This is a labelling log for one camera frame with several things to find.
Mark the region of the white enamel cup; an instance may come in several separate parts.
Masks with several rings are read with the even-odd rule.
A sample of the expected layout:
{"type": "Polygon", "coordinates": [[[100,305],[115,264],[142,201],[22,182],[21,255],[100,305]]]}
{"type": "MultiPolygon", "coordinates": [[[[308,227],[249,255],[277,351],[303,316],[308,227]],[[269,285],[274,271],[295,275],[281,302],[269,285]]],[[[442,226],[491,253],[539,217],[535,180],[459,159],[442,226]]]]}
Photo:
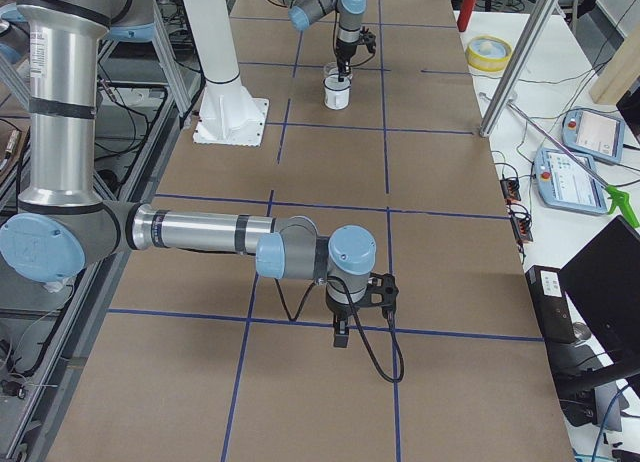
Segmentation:
{"type": "Polygon", "coordinates": [[[325,106],[331,110],[342,110],[349,105],[351,82],[348,78],[327,77],[324,79],[325,106]]]}

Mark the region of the clear plastic funnel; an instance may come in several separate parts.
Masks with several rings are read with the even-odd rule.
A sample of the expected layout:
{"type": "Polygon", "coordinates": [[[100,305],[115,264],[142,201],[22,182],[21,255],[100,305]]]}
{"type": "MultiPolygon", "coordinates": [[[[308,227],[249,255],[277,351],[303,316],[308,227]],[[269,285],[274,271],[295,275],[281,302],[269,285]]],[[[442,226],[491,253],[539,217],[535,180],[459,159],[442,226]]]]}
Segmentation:
{"type": "Polygon", "coordinates": [[[347,74],[347,79],[344,82],[338,81],[338,67],[335,61],[328,62],[323,67],[323,78],[325,79],[325,85],[332,90],[342,90],[351,85],[353,74],[347,74]]]}

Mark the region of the red cylinder tube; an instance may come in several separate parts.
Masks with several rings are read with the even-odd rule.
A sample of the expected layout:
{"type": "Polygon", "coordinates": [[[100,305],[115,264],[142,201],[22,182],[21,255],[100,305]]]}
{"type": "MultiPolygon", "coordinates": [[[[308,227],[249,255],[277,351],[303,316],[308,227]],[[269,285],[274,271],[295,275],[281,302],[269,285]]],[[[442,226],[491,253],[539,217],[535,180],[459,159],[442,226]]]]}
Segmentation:
{"type": "Polygon", "coordinates": [[[459,32],[465,32],[477,0],[462,0],[457,19],[457,28],[459,32]]]}

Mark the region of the orange black adapter upper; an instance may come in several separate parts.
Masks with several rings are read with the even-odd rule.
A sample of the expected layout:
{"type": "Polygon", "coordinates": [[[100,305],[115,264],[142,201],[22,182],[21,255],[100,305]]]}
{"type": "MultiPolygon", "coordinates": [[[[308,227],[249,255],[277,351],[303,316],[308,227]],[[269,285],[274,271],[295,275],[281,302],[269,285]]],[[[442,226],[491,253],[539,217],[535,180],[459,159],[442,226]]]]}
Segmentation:
{"type": "Polygon", "coordinates": [[[500,180],[501,190],[507,202],[517,202],[521,200],[520,181],[518,177],[502,178],[500,180]]]}

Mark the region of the orange black adapter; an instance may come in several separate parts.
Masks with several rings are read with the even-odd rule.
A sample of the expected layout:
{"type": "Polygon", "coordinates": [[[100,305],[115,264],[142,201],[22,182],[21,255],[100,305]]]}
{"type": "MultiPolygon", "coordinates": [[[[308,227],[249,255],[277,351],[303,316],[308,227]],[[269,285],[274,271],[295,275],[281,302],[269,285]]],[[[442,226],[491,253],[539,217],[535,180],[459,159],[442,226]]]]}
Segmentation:
{"type": "Polygon", "coordinates": [[[500,180],[501,190],[507,202],[517,202],[521,200],[520,181],[518,177],[502,178],[500,180]]]}
{"type": "Polygon", "coordinates": [[[533,241],[531,232],[531,217],[524,213],[514,213],[510,216],[514,237],[517,243],[524,244],[533,241]]]}

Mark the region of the orange black adapter lower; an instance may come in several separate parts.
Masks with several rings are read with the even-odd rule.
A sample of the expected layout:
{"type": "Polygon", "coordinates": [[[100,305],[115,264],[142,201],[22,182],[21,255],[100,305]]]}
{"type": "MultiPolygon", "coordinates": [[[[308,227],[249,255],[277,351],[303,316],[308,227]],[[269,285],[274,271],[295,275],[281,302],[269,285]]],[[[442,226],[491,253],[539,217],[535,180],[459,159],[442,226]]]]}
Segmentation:
{"type": "Polygon", "coordinates": [[[514,237],[517,243],[524,244],[533,241],[531,232],[531,217],[524,213],[514,213],[510,216],[514,237]]]}

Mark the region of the black desktop computer box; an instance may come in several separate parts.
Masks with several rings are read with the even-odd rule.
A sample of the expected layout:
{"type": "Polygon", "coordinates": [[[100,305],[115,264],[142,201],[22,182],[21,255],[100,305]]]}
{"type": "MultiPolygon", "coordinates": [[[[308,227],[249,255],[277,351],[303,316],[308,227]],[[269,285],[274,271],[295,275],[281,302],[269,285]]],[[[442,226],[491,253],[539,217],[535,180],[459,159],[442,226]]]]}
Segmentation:
{"type": "Polygon", "coordinates": [[[547,342],[572,344],[576,338],[559,270],[533,265],[525,276],[543,338],[547,342]]]}

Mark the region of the near teach pendant tablet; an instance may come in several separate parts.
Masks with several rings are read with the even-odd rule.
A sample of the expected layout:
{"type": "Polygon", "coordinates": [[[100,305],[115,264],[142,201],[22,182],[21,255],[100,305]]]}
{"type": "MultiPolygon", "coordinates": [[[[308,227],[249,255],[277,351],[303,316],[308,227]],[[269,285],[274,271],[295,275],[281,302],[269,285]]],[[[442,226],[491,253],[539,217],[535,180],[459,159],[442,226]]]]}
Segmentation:
{"type": "Polygon", "coordinates": [[[602,187],[561,150],[541,147],[534,171],[539,195],[547,206],[591,215],[608,211],[602,187]]]}

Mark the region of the teach pendant tablet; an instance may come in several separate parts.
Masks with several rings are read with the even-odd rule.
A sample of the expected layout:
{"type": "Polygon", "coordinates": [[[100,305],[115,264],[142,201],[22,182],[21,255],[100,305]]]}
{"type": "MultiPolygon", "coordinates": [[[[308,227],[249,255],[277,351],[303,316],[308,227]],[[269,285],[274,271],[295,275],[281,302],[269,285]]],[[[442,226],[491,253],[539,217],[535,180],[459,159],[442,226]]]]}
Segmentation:
{"type": "Polygon", "coordinates": [[[589,108],[576,108],[566,113],[562,123],[565,146],[607,164],[618,164],[622,158],[625,124],[617,117],[589,108]]]}
{"type": "Polygon", "coordinates": [[[602,187],[561,150],[541,147],[534,171],[539,195],[547,206],[591,215],[608,211],[602,187]]]}

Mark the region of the far teach pendant tablet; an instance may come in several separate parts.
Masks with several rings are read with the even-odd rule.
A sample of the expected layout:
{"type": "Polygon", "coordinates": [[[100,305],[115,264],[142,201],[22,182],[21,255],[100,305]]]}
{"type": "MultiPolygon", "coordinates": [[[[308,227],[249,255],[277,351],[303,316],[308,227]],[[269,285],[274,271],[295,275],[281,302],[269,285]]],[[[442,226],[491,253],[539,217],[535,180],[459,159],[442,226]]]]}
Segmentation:
{"type": "Polygon", "coordinates": [[[565,146],[607,164],[618,164],[622,158],[625,124],[617,117],[589,108],[576,108],[566,113],[562,123],[565,146]]]}

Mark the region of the black computer monitor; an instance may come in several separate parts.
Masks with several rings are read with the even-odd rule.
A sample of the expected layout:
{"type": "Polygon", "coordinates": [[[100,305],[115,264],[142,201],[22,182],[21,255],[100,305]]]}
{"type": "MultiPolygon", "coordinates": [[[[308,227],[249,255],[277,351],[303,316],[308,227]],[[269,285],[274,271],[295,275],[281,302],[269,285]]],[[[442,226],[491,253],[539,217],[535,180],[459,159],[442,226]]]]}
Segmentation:
{"type": "Polygon", "coordinates": [[[612,219],[560,271],[573,305],[613,363],[558,379],[559,396],[639,374],[639,232],[612,219]]]}

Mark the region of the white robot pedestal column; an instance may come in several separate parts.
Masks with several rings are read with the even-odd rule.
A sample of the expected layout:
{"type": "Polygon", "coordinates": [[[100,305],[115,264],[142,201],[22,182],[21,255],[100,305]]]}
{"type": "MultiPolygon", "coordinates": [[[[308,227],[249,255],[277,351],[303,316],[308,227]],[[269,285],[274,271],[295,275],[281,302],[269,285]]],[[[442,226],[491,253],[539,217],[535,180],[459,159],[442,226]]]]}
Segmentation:
{"type": "Polygon", "coordinates": [[[194,141],[259,146],[269,101],[242,83],[226,0],[183,2],[206,82],[194,141]]]}

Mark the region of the aluminium frame post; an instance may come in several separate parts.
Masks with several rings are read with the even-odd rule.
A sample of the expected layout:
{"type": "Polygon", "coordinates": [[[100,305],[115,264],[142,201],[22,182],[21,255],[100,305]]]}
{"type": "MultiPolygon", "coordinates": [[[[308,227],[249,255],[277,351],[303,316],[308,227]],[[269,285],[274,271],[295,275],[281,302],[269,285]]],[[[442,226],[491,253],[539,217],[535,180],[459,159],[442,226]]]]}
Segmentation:
{"type": "Polygon", "coordinates": [[[524,66],[558,1],[559,0],[537,0],[482,119],[479,127],[479,135],[481,137],[489,137],[496,126],[520,78],[524,66]]]}

